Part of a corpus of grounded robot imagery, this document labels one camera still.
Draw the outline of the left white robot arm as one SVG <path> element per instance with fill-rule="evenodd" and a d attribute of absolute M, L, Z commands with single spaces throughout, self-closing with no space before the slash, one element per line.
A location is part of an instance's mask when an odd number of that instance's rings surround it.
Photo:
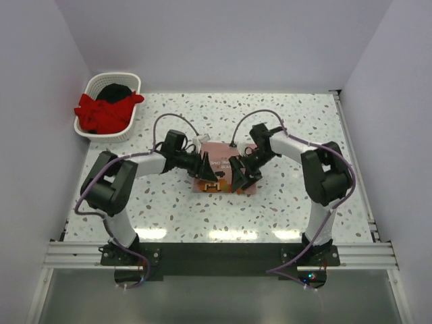
<path fill-rule="evenodd" d="M 189 152 L 184 146 L 187 143 L 185 133 L 170 130 L 165 140 L 149 152 L 119 157 L 103 151 L 82 184 L 75 212 L 79 213 L 80 204 L 87 202 L 92 209 L 90 214 L 103 220 L 110 243 L 124 252 L 138 253 L 139 237 L 126 208 L 135 179 L 178 168 L 187 171 L 192 178 L 217 182 L 209 153 L 200 151 L 202 144 L 209 140 L 207 134 L 195 136 L 192 139 L 194 150 Z"/>

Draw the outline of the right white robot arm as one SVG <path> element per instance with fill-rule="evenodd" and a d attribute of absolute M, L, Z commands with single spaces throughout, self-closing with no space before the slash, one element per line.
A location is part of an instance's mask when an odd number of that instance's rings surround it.
<path fill-rule="evenodd" d="M 356 178 L 336 142 L 315 144 L 286 134 L 283 127 L 252 127 L 250 137 L 256 147 L 249 153 L 237 144 L 238 154 L 229 158 L 231 191 L 246 190 L 261 178 L 261 167 L 275 157 L 287 157 L 301 165 L 304 188 L 311 200 L 310 216 L 302 234 L 305 244 L 331 243 L 336 209 L 353 193 Z"/>

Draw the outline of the pink t shirt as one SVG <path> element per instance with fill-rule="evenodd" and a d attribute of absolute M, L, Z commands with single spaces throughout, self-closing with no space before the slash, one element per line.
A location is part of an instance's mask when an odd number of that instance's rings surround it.
<path fill-rule="evenodd" d="M 229 158 L 239 154 L 237 148 L 232 148 L 229 144 L 222 142 L 206 142 L 201 145 L 201 153 L 205 151 L 209 154 L 210 166 L 218 182 L 206 182 L 194 179 L 192 192 L 232 194 L 232 169 Z"/>

